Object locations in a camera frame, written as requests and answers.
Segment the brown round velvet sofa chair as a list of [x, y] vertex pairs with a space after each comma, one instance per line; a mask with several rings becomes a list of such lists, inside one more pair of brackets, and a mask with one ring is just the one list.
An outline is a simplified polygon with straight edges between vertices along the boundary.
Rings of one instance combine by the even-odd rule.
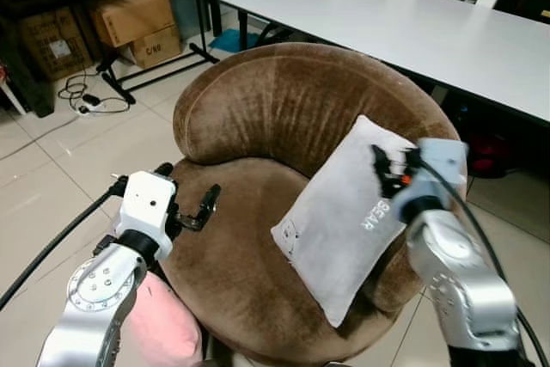
[[177, 205], [190, 212], [209, 187], [221, 191], [204, 229], [181, 233], [160, 265], [198, 323], [237, 354], [279, 367], [345, 362], [380, 340], [423, 289], [397, 238], [333, 327], [272, 239], [272, 227], [360, 115], [412, 142], [457, 137], [407, 76], [360, 52], [311, 42], [232, 54], [178, 97]]

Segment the grey rectangular pillow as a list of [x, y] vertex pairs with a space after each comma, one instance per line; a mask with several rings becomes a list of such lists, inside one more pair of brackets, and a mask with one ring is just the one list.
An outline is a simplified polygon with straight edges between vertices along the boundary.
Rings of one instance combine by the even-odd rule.
[[327, 323], [341, 327], [358, 290], [400, 235], [412, 243], [413, 269], [440, 279], [478, 266], [478, 249], [457, 218], [435, 198], [395, 205], [383, 199], [371, 144], [388, 154], [397, 172], [402, 151], [415, 150], [396, 132], [365, 116], [307, 183], [272, 238], [320, 305]]

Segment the long white table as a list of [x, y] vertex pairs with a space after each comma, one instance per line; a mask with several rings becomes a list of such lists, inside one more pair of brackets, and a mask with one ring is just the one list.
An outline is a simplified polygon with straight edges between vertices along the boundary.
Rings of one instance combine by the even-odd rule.
[[456, 0], [223, 0], [416, 75], [550, 120], [550, 27]]

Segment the teal floor mat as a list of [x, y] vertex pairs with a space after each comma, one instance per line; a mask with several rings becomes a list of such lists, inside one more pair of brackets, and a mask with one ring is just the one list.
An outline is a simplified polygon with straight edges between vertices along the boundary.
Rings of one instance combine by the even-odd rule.
[[254, 47], [256, 42], [258, 42], [256, 33], [245, 32], [242, 34], [239, 29], [225, 29], [222, 34], [209, 42], [209, 46], [221, 50], [221, 52], [238, 53]]

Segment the white power strip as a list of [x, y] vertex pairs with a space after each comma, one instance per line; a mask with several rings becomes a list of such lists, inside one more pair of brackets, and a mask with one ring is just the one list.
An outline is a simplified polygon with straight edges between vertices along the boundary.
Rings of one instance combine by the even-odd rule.
[[102, 100], [99, 100], [98, 97], [85, 95], [77, 104], [76, 112], [79, 115], [99, 114], [100, 107], [102, 107]]

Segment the small lettered cardboard box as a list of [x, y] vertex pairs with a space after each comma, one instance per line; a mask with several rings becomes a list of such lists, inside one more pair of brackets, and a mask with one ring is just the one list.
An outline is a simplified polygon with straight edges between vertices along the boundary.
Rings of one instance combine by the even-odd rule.
[[180, 30], [173, 25], [153, 34], [146, 34], [130, 42], [125, 48], [125, 56], [141, 69], [149, 69], [161, 62], [180, 56], [182, 53]]

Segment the large plain cardboard box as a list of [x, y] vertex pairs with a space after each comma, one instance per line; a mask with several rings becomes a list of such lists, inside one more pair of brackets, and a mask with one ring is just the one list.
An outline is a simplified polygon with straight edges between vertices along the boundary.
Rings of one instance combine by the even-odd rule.
[[91, 10], [102, 44], [122, 47], [175, 25], [169, 0], [101, 0]]

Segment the pink pillow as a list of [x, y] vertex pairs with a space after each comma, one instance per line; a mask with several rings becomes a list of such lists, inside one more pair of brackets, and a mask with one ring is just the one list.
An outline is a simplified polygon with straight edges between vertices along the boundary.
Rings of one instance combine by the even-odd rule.
[[135, 302], [123, 322], [123, 342], [141, 357], [141, 367], [197, 367], [203, 340], [192, 312], [157, 274], [148, 272], [134, 289]]

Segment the dark printed cardboard box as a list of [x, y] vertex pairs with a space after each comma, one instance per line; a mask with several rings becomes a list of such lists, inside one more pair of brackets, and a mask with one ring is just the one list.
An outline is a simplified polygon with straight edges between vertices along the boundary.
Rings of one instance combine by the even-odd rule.
[[17, 28], [36, 68], [50, 81], [83, 72], [93, 64], [70, 7], [25, 17]]

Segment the red round object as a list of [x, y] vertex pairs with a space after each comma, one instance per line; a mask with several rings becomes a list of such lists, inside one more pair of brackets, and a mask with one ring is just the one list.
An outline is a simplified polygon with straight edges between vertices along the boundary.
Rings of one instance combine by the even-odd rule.
[[470, 150], [467, 154], [467, 171], [473, 177], [498, 179], [518, 166], [510, 143], [498, 135], [475, 132], [465, 139]]

